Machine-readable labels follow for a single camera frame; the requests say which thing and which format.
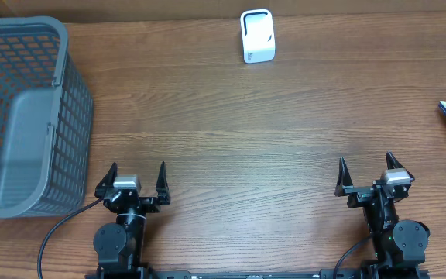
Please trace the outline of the grey plastic shopping basket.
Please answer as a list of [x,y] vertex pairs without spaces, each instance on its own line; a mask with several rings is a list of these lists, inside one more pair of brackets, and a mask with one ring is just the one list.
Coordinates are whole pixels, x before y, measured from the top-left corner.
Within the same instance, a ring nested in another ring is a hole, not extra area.
[[84,200],[94,102],[68,46],[55,18],[0,19],[0,219]]

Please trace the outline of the white barcode scanner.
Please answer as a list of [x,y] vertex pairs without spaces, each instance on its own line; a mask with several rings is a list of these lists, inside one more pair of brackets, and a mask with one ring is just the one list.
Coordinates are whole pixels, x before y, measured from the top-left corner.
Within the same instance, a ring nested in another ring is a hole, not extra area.
[[245,11],[240,16],[243,60],[247,64],[268,62],[276,54],[273,15],[268,9]]

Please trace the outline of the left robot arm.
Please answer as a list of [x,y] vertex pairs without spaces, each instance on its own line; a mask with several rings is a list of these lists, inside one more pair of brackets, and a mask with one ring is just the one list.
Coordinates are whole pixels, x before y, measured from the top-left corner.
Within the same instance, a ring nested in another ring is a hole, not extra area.
[[142,261],[146,216],[159,213],[171,202],[166,179],[166,165],[160,165],[156,196],[142,197],[141,184],[135,174],[120,175],[113,163],[98,183],[94,196],[116,214],[114,222],[103,225],[94,235],[93,246],[98,255],[97,278],[156,278],[151,266]]

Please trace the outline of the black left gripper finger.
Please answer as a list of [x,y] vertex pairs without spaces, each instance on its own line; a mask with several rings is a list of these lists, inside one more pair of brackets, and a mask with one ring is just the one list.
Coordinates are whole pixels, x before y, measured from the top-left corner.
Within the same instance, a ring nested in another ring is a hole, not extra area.
[[94,190],[94,196],[96,198],[103,199],[106,195],[106,192],[109,188],[113,187],[114,181],[118,176],[118,165],[114,162],[108,173],[101,179]]
[[160,171],[156,182],[156,192],[160,205],[169,205],[171,203],[170,190],[166,177],[166,163],[164,161],[160,165]]

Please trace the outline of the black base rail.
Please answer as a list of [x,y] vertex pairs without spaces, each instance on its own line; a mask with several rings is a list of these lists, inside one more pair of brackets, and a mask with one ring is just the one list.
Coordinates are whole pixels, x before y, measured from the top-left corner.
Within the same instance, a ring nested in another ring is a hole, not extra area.
[[[322,269],[316,272],[306,273],[260,273],[260,272],[247,272],[247,273],[191,273],[189,271],[154,271],[154,269],[141,268],[137,273],[133,274],[118,274],[118,275],[103,275],[99,272],[95,274],[86,274],[86,279],[98,279],[98,278],[155,278],[155,279],[331,279],[334,271],[331,269]],[[337,279],[354,279],[354,278],[367,278],[362,277],[360,272],[356,269],[343,269],[339,270],[336,277]],[[426,270],[420,271],[419,277],[416,274],[413,275],[382,275],[379,278],[431,278]]]

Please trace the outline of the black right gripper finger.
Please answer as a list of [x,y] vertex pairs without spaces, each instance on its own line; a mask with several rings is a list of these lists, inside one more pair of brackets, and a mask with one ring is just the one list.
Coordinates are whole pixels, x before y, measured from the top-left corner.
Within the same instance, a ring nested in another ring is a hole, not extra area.
[[388,169],[403,168],[403,165],[395,158],[391,151],[386,153],[386,164]]
[[353,185],[350,173],[348,171],[348,167],[345,162],[345,158],[340,157],[338,180],[337,180],[334,194],[337,197],[345,196],[345,195],[348,195],[349,193],[351,193],[353,188],[354,188],[354,185]]

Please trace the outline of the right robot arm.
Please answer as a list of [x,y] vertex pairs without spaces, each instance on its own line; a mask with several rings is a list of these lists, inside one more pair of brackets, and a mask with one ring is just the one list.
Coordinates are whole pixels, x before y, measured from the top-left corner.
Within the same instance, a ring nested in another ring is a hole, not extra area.
[[387,168],[370,186],[356,187],[344,157],[339,159],[337,197],[346,196],[349,208],[362,208],[369,235],[347,250],[336,263],[332,277],[342,272],[345,259],[360,246],[372,242],[374,260],[365,260],[350,273],[353,278],[428,278],[419,265],[425,262],[425,250],[431,232],[422,222],[400,220],[395,204],[409,196],[415,177],[394,157],[386,153]]

